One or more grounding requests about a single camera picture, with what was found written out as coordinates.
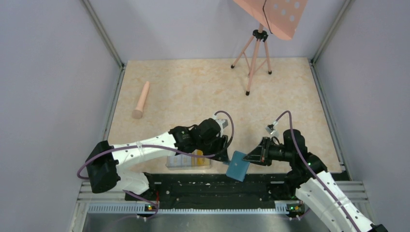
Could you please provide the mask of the blue card holder wallet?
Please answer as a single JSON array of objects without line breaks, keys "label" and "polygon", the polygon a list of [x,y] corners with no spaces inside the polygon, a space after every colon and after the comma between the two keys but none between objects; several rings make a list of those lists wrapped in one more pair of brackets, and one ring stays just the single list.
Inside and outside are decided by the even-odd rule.
[{"label": "blue card holder wallet", "polygon": [[246,154],[240,151],[235,151],[233,153],[232,159],[230,160],[228,169],[225,173],[227,177],[240,182],[244,181],[250,165],[249,161],[243,160],[245,156]]}]

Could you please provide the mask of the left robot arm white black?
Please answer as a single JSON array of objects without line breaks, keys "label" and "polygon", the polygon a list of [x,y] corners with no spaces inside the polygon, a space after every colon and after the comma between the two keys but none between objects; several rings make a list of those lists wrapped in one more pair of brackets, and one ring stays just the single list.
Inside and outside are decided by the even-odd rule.
[{"label": "left robot arm white black", "polygon": [[228,136],[223,130],[227,119],[208,118],[189,127],[177,126],[150,139],[122,145],[110,145],[108,141],[97,143],[88,156],[87,170],[92,193],[99,194],[112,189],[130,191],[144,200],[151,199],[155,187],[146,173],[134,173],[136,164],[162,157],[185,155],[225,162],[228,159]]}]

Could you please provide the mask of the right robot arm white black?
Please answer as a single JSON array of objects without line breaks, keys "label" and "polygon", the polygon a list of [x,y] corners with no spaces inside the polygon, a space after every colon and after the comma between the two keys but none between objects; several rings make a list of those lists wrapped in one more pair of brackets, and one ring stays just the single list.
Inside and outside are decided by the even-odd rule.
[{"label": "right robot arm white black", "polygon": [[291,171],[284,177],[279,195],[303,201],[331,232],[385,232],[362,214],[337,185],[321,159],[308,151],[299,130],[283,133],[283,143],[263,137],[244,160],[269,166],[274,160],[288,162]]}]

